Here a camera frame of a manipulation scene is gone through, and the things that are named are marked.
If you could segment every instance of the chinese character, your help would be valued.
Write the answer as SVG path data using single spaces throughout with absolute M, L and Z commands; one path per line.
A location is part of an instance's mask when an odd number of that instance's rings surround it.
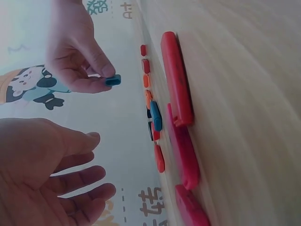
M 140 211 L 144 213 L 144 216 L 148 216 L 148 214 L 156 214 L 156 215 L 160 215 L 162 213 L 162 209 L 164 209 L 164 204 L 161 204 L 159 202 L 157 202 L 156 205 L 151 206 L 152 210 L 149 210 L 147 208 L 146 203 L 142 203 L 142 208 L 140 208 Z
M 162 221 L 161 223 L 159 223 L 159 225 L 157 225 L 157 221 L 156 221 L 155 219 L 153 219 L 152 225 L 153 225 L 153 226 L 168 226 L 167 220 Z
M 140 211 L 142 211 L 146 217 L 148 216 L 149 213 L 159 215 L 159 214 L 162 213 L 162 209 L 164 209 L 164 203 L 161 204 L 160 202 L 157 202 L 156 205 L 151 206 L 151 210 L 149 210 L 147 208 L 146 199 L 149 199 L 151 204 L 154 204 L 154 200 L 158 201 L 158 200 L 163 199 L 162 196 L 161 197 L 158 196 L 158 192 L 161 192 L 161 189 L 158 188 L 158 187 L 155 187 L 154 188 L 154 195 L 153 195 L 152 192 L 151 192 L 151 188 L 148 187 L 147 188 L 147 193 L 148 193 L 147 195 L 145 194 L 144 191 L 141 191 L 141 194 L 138 194 L 138 196 L 143 201 L 142 208 L 140 208 Z
M 120 5 L 121 7 L 124 7 L 124 13 L 123 13 L 123 17 L 125 19 L 132 19 L 132 5 L 131 4 L 127 4 L 126 2 L 123 5 Z
M 90 15 L 97 15 L 97 13 L 103 13 L 105 10 L 106 12 L 109 10 L 108 5 L 106 3 L 107 0 L 90 0 L 88 5 L 88 13 Z
M 158 188 L 158 187 L 155 187 L 154 188 L 154 195 L 152 194 L 151 192 L 151 188 L 148 187 L 147 188 L 147 193 L 148 195 L 145 194 L 144 191 L 141 191 L 141 194 L 139 194 L 138 196 L 142 199 L 143 202 L 146 201 L 146 199 L 149 199 L 150 200 L 150 203 L 151 204 L 154 204 L 154 200 L 162 200 L 163 197 L 161 196 L 160 198 L 158 197 L 158 192 L 161 192 L 161 188 Z

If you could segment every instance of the blue block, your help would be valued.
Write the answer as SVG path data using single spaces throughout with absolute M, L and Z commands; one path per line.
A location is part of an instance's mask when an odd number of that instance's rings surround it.
M 106 86 L 117 86 L 120 84 L 121 84 L 120 74 L 115 74 L 113 77 L 105 79 Z
M 152 132 L 151 132 L 151 121 L 149 122 L 149 132 L 150 132 L 150 138 L 152 141 L 154 141 L 154 138 L 152 136 Z
M 150 113 L 154 122 L 155 130 L 160 132 L 162 130 L 162 117 L 156 101 L 150 103 Z

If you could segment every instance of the cartoon cat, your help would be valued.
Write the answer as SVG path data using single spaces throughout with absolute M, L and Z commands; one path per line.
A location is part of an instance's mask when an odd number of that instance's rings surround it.
M 18 100 L 42 103 L 49 110 L 62 107 L 64 100 L 55 93 L 71 93 L 44 65 L 15 70 L 0 76 L 0 105 Z

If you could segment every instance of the row of blocks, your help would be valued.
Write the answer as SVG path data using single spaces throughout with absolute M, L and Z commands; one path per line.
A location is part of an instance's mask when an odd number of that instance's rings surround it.
M 147 55 L 146 45 L 141 45 L 140 47 L 141 56 L 145 57 Z M 142 69 L 144 72 L 143 75 L 143 86 L 146 89 L 144 91 L 146 108 L 147 108 L 147 118 L 148 129 L 150 132 L 150 137 L 152 141 L 158 141 L 160 139 L 160 132 L 162 130 L 162 116 L 160 113 L 160 109 L 158 107 L 158 103 L 153 100 L 152 92 L 149 90 L 151 88 L 151 80 L 150 80 L 150 62 L 148 59 L 142 59 Z M 162 154 L 162 150 L 160 145 L 155 144 L 154 146 L 155 159 L 157 163 L 157 169 L 159 173 L 163 173 L 165 171 L 165 161 Z
M 201 205 L 198 203 L 192 189 L 196 188 L 200 180 L 198 161 L 188 132 L 188 125 L 193 124 L 193 113 L 190 94 L 187 89 L 186 76 L 180 56 L 180 49 L 173 32 L 166 32 L 162 36 L 161 50 L 171 103 L 167 105 L 166 127 L 181 175 L 181 185 L 175 186 L 176 203 L 186 226 L 209 226 L 209 220 Z M 141 55 L 147 55 L 145 45 L 141 46 Z M 150 87 L 150 63 L 142 59 L 144 71 L 143 84 Z M 149 131 L 152 141 L 160 139 L 162 117 L 157 102 L 153 101 L 150 90 L 145 90 Z M 159 172 L 165 171 L 162 150 L 155 144 L 155 157 Z

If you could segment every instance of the wooden table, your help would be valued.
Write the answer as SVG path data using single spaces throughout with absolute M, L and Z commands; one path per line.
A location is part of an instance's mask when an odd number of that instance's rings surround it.
M 213 226 L 301 225 L 300 12 L 294 0 L 133 1 L 137 60 L 147 44 L 163 119 L 169 93 L 160 41 L 166 31 L 179 36 L 202 174 L 194 194 Z M 183 226 L 167 137 L 164 130 L 161 183 L 169 225 Z

